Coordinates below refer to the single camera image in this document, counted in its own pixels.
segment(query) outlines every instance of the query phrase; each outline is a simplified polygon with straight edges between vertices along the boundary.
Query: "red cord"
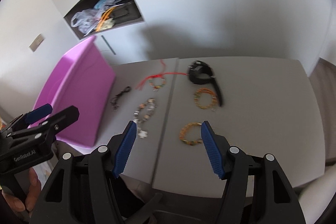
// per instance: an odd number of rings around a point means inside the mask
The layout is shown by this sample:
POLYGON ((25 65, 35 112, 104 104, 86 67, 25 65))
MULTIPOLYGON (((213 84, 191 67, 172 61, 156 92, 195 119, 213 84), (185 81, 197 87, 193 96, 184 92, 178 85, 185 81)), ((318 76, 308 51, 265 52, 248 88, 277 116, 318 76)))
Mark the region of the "red cord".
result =
POLYGON ((162 72, 158 75, 150 75, 150 76, 147 76, 145 79, 143 79, 136 87, 135 89, 139 89, 139 90, 142 90, 144 84, 146 83, 146 81, 149 79, 149 78, 162 78, 164 75, 188 75, 187 73, 183 73, 183 72, 164 72, 166 70, 166 64, 163 62, 162 59, 160 59, 160 62, 163 66, 163 69, 162 69, 162 72))

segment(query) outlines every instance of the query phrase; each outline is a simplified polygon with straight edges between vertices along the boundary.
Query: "gray tabletop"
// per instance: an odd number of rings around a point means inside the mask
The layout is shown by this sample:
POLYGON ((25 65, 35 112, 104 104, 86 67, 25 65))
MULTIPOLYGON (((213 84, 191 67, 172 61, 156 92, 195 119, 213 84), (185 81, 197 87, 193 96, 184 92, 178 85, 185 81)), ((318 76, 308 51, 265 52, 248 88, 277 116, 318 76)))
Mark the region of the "gray tabletop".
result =
MULTIPOLYGON (((177 58, 165 59, 164 62, 166 64, 166 72, 175 71, 177 58)), ((166 85, 157 92, 153 91, 148 81, 140 91, 134 90, 134 88, 141 80, 149 75, 155 75, 162 71, 162 64, 159 60, 119 65, 113 67, 113 70, 116 72, 117 77, 109 98, 117 95, 128 85, 131 86, 133 90, 120 98, 118 101, 120 104, 118 110, 113 111, 110 103, 107 103, 94 147, 86 149, 75 145, 71 146, 83 154, 88 154, 100 145, 107 144, 113 135, 124 131, 128 122, 133 120, 133 114, 140 104, 146 102, 149 98, 155 98, 158 108, 149 121, 142 126, 142 129, 148 132, 148 137, 141 139, 137 136, 123 172, 124 175, 129 177, 151 183, 159 142, 161 134, 163 133, 173 75, 165 75, 166 85)))
MULTIPOLYGON (((180 59, 177 71, 186 72, 195 60, 180 59)), ((257 57, 200 60, 213 68, 224 105, 215 112, 198 108, 193 92, 200 87, 213 90, 211 85, 195 85, 186 76, 175 76, 154 188, 221 197, 225 181, 213 173, 204 145, 189 146, 179 140, 184 125, 205 120, 216 134, 225 136, 231 145, 247 154, 262 157, 272 153, 293 187, 323 175, 325 148, 321 117, 299 61, 257 57)), ((247 196, 253 193, 253 178, 249 181, 247 196)))

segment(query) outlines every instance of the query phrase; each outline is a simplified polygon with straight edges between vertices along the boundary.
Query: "blue gripper pad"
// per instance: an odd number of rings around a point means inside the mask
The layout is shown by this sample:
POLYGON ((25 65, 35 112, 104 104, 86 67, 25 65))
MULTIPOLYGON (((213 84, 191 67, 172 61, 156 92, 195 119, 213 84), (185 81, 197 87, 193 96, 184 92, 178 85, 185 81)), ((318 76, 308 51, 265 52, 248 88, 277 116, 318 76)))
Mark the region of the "blue gripper pad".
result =
POLYGON ((117 178, 124 171, 136 137, 137 125, 135 122, 132 122, 115 153, 114 167, 112 170, 114 178, 117 178))
POLYGON ((28 112, 25 122, 27 124, 33 124, 39 121, 40 119, 50 115, 52 111, 53 111, 52 106, 49 104, 45 104, 31 112, 28 112))
POLYGON ((209 126, 207 122, 202 123, 202 140, 207 151, 213 172, 217 174, 220 179, 223 179, 225 175, 225 171, 223 168, 223 158, 214 139, 216 135, 212 131, 211 127, 209 128, 209 126))

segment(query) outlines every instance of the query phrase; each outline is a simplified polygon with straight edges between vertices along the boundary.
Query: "finger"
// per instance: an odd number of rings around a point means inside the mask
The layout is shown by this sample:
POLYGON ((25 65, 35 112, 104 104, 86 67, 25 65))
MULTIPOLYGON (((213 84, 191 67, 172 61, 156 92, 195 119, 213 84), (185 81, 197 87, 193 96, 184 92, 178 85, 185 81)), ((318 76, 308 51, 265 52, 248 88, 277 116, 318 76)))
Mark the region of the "finger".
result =
POLYGON ((29 187, 29 192, 26 198, 26 208, 29 212, 31 212, 36 204, 36 201, 41 193, 41 182, 37 180, 36 185, 33 184, 29 187))
POLYGON ((36 186, 37 185, 37 180, 38 180, 38 177, 37 177, 37 174, 34 170, 33 167, 30 167, 29 168, 29 182, 31 185, 33 186, 36 186))
POLYGON ((9 195, 9 194, 5 194, 4 192, 2 192, 2 195, 5 198, 6 202, 8 203, 9 207, 13 211, 23 212, 26 209, 25 205, 18 198, 14 197, 12 195, 9 195))

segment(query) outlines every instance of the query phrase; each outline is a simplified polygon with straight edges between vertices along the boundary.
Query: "purple storage box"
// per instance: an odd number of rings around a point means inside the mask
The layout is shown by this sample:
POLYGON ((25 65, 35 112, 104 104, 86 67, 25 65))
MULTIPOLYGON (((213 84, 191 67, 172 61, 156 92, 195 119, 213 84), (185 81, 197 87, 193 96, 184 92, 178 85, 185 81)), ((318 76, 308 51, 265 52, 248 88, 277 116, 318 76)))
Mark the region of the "purple storage box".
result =
POLYGON ((116 77, 94 40, 95 36, 91 36, 62 56, 34 105, 36 109, 49 103, 53 108, 52 115, 71 105, 77 107, 78 121, 56 137, 85 148, 95 144, 100 119, 116 77))

